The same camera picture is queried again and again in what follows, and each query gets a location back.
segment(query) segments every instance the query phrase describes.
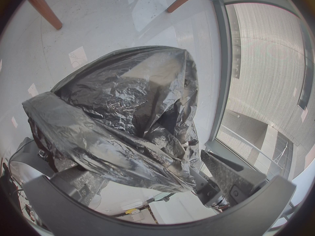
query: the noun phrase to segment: crumpled plastic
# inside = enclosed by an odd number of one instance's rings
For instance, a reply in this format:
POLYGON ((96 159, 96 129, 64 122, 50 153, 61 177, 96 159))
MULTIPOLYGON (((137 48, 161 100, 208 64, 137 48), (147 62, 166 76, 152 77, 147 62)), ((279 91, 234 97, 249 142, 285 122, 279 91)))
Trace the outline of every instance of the crumpled plastic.
POLYGON ((25 102, 39 148, 129 186, 192 190, 199 170, 196 66, 186 50, 109 53, 25 102))

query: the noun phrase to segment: cable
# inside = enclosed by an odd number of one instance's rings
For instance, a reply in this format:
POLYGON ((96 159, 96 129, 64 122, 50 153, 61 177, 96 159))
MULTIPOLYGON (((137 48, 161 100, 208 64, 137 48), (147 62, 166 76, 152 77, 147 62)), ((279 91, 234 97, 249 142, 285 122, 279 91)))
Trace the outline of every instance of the cable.
POLYGON ((32 139, 32 140, 30 140, 30 141, 24 143, 21 147, 19 147, 19 148, 17 149, 17 151, 14 152, 14 154, 10 156, 10 159, 9 159, 9 162, 8 162, 9 173, 10 173, 11 177, 12 177, 18 184, 20 184, 20 183, 19 183, 19 182, 14 178, 14 176, 11 174, 10 161, 11 161, 12 157, 13 157, 16 153, 18 153, 25 145, 29 144, 29 143, 32 142, 32 141, 34 141, 34 139, 32 139))

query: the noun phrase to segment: shiny black plastic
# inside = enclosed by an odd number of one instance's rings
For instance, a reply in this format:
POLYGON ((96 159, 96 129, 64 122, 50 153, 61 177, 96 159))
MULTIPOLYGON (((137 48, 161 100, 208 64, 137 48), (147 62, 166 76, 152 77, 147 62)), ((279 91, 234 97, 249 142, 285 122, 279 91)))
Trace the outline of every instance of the shiny black plastic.
POLYGON ((192 190, 199 169, 198 82, 186 50, 118 50, 25 102, 33 137, 54 156, 106 179, 163 192, 192 190))

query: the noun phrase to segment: black plastic bag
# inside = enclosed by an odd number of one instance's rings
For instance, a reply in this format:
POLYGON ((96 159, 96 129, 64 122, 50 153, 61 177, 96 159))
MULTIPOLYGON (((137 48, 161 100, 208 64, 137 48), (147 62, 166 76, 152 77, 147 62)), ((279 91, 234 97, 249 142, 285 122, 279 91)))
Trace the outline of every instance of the black plastic bag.
POLYGON ((37 145, 106 179, 163 192, 192 190, 199 170, 196 67, 186 50, 118 50, 23 107, 37 145))

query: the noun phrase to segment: floor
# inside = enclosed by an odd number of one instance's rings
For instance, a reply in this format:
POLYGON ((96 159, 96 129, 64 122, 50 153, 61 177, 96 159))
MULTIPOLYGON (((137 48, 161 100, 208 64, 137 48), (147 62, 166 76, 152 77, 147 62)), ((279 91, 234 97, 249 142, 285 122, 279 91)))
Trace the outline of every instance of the floor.
MULTIPOLYGON (((32 136, 21 104, 24 100, 50 90, 68 74, 111 51, 145 45, 183 48, 193 56, 199 80, 194 121, 203 147, 213 124, 221 73, 219 30, 209 0, 190 0, 171 14, 165 10, 175 0, 46 1, 63 23, 60 30, 26 1, 0 41, 0 154, 6 160, 26 136, 32 136)), ((111 185, 102 197, 125 195, 116 198, 118 203, 108 202, 110 209, 102 198, 100 211, 119 213, 115 209, 120 209, 121 201, 139 197, 143 201, 155 194, 128 187, 133 192, 129 196, 125 186, 111 185)))

